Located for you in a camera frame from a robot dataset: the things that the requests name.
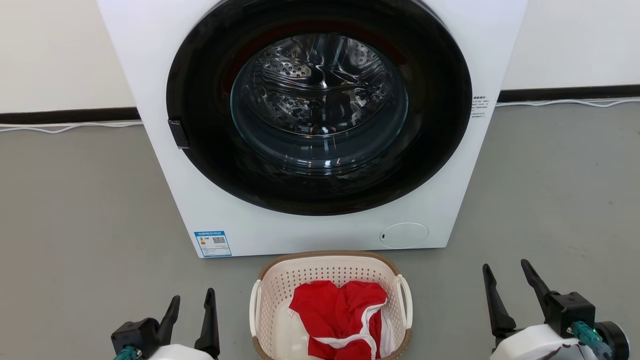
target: gray floor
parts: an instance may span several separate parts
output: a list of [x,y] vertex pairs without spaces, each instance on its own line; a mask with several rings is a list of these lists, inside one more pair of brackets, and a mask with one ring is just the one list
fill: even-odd
[[[542,313],[519,261],[640,335],[640,104],[496,111],[449,246],[392,251],[415,305],[407,359],[485,359],[481,266],[519,326]],[[112,359],[124,321],[193,345],[208,287],[221,360],[257,359],[249,292],[272,256],[198,259],[142,127],[0,134],[0,359]]]

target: blue label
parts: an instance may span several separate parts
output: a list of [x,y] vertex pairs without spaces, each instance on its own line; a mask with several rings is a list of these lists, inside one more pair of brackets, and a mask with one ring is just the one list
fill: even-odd
[[194,234],[205,258],[233,256],[224,231],[197,231]]

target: plastic laundry basket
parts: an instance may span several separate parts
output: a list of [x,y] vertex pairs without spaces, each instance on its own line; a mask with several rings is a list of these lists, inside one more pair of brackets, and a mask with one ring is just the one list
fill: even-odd
[[381,310],[392,324],[397,347],[384,360],[397,359],[404,352],[411,338],[413,304],[409,285],[396,266],[372,252],[317,251],[276,259],[253,285],[249,324],[253,345],[263,360],[317,359],[307,354],[304,326],[287,311],[294,289],[316,280],[331,280],[337,286],[352,280],[380,284],[387,292],[387,303]]

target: basket handle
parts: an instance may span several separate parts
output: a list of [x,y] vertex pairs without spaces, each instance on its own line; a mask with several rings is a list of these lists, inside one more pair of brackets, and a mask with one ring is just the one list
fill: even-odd
[[404,304],[402,301],[400,301],[400,306],[403,307],[403,315],[405,315],[404,326],[407,329],[411,329],[411,326],[413,325],[413,299],[411,298],[411,290],[409,289],[409,284],[401,274],[398,274],[397,278],[400,280],[400,285],[402,286],[404,295],[406,297],[404,300],[404,302],[406,303],[406,314],[404,313]]
[[261,280],[257,280],[255,284],[253,284],[253,289],[251,290],[251,300],[249,301],[249,329],[251,329],[251,336],[256,336],[255,331],[255,323],[256,323],[256,303],[258,298],[258,288],[260,287]]

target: red clothing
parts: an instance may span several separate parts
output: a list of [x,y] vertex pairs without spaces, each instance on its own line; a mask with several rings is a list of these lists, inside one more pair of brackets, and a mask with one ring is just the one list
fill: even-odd
[[382,317],[387,293],[375,282],[331,281],[298,286],[290,309],[310,335],[308,354],[325,360],[380,358]]

